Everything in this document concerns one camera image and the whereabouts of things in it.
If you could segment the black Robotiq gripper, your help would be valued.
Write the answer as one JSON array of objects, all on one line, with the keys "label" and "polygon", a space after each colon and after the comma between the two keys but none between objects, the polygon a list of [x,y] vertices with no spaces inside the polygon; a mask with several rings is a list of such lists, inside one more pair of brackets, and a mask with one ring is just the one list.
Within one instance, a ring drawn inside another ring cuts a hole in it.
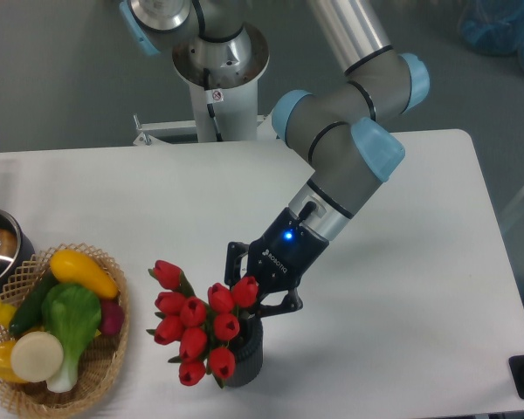
[{"label": "black Robotiq gripper", "polygon": [[250,310],[251,315],[266,318],[295,313],[303,308],[296,287],[307,269],[329,245],[327,239],[305,225],[314,212],[314,207],[305,207],[296,216],[285,208],[259,239],[250,244],[228,243],[224,269],[226,285],[233,288],[243,277],[242,261],[247,256],[246,275],[256,279],[260,297],[287,291],[279,304],[256,304]]}]

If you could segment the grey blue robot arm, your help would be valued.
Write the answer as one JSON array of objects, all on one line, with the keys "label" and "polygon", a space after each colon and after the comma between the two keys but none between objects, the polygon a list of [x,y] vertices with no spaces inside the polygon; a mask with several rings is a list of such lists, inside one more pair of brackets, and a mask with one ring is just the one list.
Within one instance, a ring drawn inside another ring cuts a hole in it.
[{"label": "grey blue robot arm", "polygon": [[[424,63],[394,51],[367,1],[312,1],[314,14],[346,82],[317,97],[295,90],[268,120],[276,136],[313,175],[256,241],[231,243],[225,283],[253,277],[246,305],[259,318],[301,309],[303,274],[403,160],[403,145],[383,129],[427,96]],[[123,1],[121,15],[148,55],[171,51],[188,84],[192,129],[201,142],[244,141],[260,132],[258,81],[269,51],[245,21],[242,1]]]}]

